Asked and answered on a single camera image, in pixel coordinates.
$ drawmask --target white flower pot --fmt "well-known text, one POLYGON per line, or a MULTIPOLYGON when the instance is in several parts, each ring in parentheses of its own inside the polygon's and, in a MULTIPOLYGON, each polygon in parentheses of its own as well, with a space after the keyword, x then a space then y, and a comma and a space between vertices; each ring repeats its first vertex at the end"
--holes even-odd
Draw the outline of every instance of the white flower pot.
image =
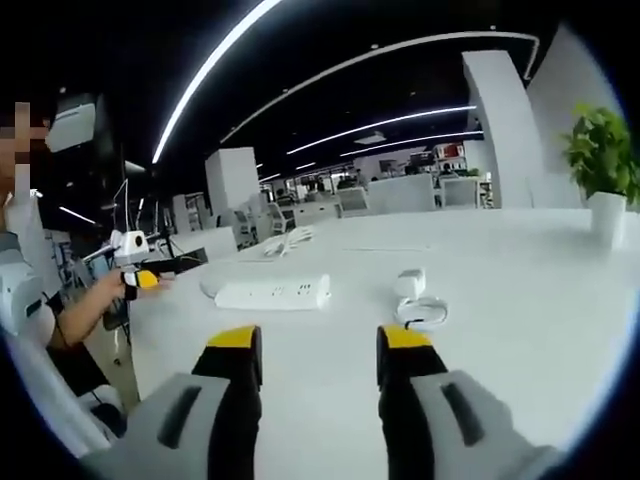
POLYGON ((622 246, 625 230, 627 197, 613 193, 596 192, 589 199, 591 232, 598 243, 608 249, 622 246))

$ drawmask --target green plant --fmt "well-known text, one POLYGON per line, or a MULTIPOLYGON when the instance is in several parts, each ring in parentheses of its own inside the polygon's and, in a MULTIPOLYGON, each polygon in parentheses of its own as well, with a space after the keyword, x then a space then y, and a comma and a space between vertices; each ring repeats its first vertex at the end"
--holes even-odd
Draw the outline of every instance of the green plant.
POLYGON ((629 204, 640 201, 640 162, 634 155, 631 135, 624 120, 606 108, 579 105, 580 115, 564 151, 574 180, 587 198, 596 192, 627 197, 629 204))

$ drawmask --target power strip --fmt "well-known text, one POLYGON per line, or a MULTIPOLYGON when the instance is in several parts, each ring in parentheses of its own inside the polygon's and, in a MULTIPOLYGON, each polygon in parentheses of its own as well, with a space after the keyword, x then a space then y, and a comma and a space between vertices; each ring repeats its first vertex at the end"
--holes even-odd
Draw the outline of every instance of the power strip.
POLYGON ((237 310, 318 310, 327 302, 329 275, 228 283, 215 295, 219 308, 237 310))

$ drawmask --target potted plant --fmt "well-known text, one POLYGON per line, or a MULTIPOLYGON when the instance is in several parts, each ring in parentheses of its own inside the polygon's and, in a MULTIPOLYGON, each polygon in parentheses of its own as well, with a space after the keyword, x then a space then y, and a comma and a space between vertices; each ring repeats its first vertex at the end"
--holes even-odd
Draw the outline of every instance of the potted plant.
POLYGON ((591 208, 591 230, 610 248, 624 238, 627 204, 640 200, 640 162, 624 120, 606 108, 576 108, 580 116, 564 154, 591 208))

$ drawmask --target person's arm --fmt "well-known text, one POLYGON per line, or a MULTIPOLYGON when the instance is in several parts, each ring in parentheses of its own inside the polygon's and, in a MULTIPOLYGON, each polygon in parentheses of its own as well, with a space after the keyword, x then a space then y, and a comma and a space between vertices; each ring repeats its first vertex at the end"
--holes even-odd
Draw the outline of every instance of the person's arm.
POLYGON ((111 302, 124 297, 120 270, 112 270, 91 287, 74 305, 58 316, 58 326, 49 345, 64 349, 82 342, 93 331, 111 302))

